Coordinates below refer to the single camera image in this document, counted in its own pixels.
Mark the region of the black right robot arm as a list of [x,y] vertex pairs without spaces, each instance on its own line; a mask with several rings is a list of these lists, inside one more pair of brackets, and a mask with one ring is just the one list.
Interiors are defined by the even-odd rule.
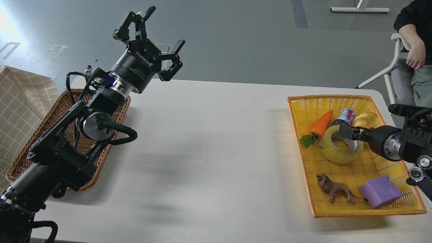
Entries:
[[349,140],[366,142],[375,154],[389,160],[412,163],[406,183],[417,186],[432,198],[432,128],[431,109],[404,104],[391,104],[390,113],[404,117],[404,126],[363,128],[342,125],[339,134]]

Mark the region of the person's hand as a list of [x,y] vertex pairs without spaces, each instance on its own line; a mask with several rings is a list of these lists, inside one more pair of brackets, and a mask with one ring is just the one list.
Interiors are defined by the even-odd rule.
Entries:
[[426,59],[426,47],[423,40],[415,38],[408,40],[407,43],[410,46],[410,50],[408,51],[406,64],[415,70],[423,68]]

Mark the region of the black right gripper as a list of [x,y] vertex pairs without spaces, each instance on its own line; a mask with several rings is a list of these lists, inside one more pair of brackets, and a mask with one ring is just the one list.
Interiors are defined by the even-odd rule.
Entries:
[[397,127],[379,126],[376,129],[364,129],[359,126],[340,125],[339,135],[349,140],[360,140],[368,143],[371,151],[383,158],[401,157],[399,155],[401,129]]

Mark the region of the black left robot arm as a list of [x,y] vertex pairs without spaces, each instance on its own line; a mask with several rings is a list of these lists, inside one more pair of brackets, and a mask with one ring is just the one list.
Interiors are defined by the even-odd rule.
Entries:
[[35,221],[49,197],[63,197],[66,189],[78,191],[96,174],[96,160],[109,145],[137,138],[137,132],[116,123],[114,113],[123,107],[130,92],[142,93],[155,74],[170,81],[182,68],[179,40],[162,54],[147,37],[145,23],[156,10],[130,12],[113,38],[126,51],[110,71],[100,68],[66,75],[72,106],[29,148],[31,166],[1,194],[1,242],[27,243],[34,228],[49,227],[46,243],[55,241],[58,226],[51,220]]

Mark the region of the person's forearm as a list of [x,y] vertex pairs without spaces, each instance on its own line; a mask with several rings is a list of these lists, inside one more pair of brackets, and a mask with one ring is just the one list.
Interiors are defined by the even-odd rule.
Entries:
[[407,24],[401,27],[398,30],[398,33],[411,48],[423,43],[423,40],[421,40],[421,38],[417,34],[416,27],[413,24]]

